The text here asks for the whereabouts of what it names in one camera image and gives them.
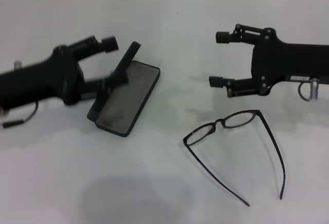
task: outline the eyeglass temple arm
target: eyeglass temple arm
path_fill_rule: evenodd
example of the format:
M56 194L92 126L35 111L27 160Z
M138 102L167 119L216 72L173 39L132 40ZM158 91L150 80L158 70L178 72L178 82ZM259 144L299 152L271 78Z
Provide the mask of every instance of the eyeglass temple arm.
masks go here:
M200 165L226 190L228 190L230 193L232 193L235 197L237 197L241 202L243 202L246 206L250 207L249 203L247 203L245 200L243 200L238 194L234 193L232 190L230 190L226 185L224 185L219 179L216 178L216 176L209 170L207 167L200 161L200 159L196 156L196 154L192 151L192 149L184 143L186 148L191 152L193 157L200 163Z
M263 114L259 111L259 112L257 113L257 115L259 116L259 118L261 118L261 120L262 120L262 122L263 122L263 124L264 124L264 126L265 126L265 128L266 128L266 130L267 130L267 132L268 132L268 134L269 134L269 136L270 136L272 142L273 142L273 145L274 145L274 147L276 148L276 151L277 151L277 153L278 153L278 156L279 156L279 159L280 159L280 162L281 162L281 165L282 165L282 171L283 171L283 183L282 183L281 192L280 192L280 200L281 200L281 199L282 199L282 195L283 195L283 190L284 190L285 182L286 182L286 170L285 170L285 168L284 168L283 159L282 159L282 156L281 156L281 153L280 153L279 147L278 147L278 145L277 145L277 143L276 143L276 140L275 140L275 138L274 138L274 136L273 136L273 134L272 134L272 132L271 132L271 130L270 130L270 128L269 128L269 126L268 126L268 124L267 124L267 122L266 122L264 116L263 116Z

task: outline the cable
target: cable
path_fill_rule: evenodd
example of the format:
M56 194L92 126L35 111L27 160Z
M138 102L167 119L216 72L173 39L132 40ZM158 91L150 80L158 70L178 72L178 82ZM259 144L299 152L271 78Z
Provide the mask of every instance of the cable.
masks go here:
M0 123L0 126L2 126L5 129L5 128L9 128L9 127L16 126L16 125L22 125L22 124L28 122L35 115L36 111L38 110L38 107L39 107L39 102L36 101L33 112L26 119L7 121L4 123Z
M303 85L303 83L300 83L300 85L298 86L298 94L299 94L299 96L300 96L304 101L309 102L309 98L308 98L308 99L305 98L305 97L303 96L302 92L300 91L300 88L302 87L302 85Z

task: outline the black eyeglasses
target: black eyeglasses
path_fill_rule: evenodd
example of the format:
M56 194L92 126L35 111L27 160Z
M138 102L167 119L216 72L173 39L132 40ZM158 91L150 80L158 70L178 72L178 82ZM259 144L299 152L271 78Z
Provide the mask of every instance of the black eyeglasses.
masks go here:
M191 154L194 156L194 158L201 164L201 166L204 167L204 169L219 183L221 184L226 190L228 190L230 193L232 193L234 196L236 196L241 202L243 202L246 206L250 206L245 200L243 200L239 195L234 193L232 190L228 189L227 186L225 186L219 179L216 178L216 176L209 170L207 167L200 161L200 159L196 156L196 154L192 151L191 146L200 142L203 140L206 136L214 133L216 131L216 124L220 122L223 126L223 128L231 129L231 128L237 128L241 127L243 125L249 124L256 116L259 116L270 136L272 139L273 145L276 148L276 151L278 153L278 156L280 158L280 162L282 165L282 170L283 170L283 183L281 187L281 192L280 192L280 199L282 199L283 195L283 190L284 190L284 185L286 181L286 171L284 168L283 160L281 153L279 151L278 145L274 139L274 136L263 116L263 114L259 110L246 110L246 111L240 111L235 114L229 115L226 118L223 119L218 119L215 122L207 123L199 128L195 129L193 132L188 134L184 139L184 145L186 148L191 152Z

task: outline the white table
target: white table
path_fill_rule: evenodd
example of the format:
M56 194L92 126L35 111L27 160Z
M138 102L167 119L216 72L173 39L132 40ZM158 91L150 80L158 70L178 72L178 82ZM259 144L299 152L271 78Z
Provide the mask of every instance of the white table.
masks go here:
M161 77L133 131L120 138L86 119L91 102L43 101L26 125L0 132L0 223L327 223L329 89L306 103L297 84L228 99L208 76L250 77L252 46L218 45L236 23L276 28L290 43L329 44L329 0L0 0L0 69L47 58L54 46L115 35L120 51L86 60L108 74L132 41ZM12 116L28 114L32 106ZM197 165L182 139L235 111L260 109L277 140L252 124L219 130L200 158L246 207Z

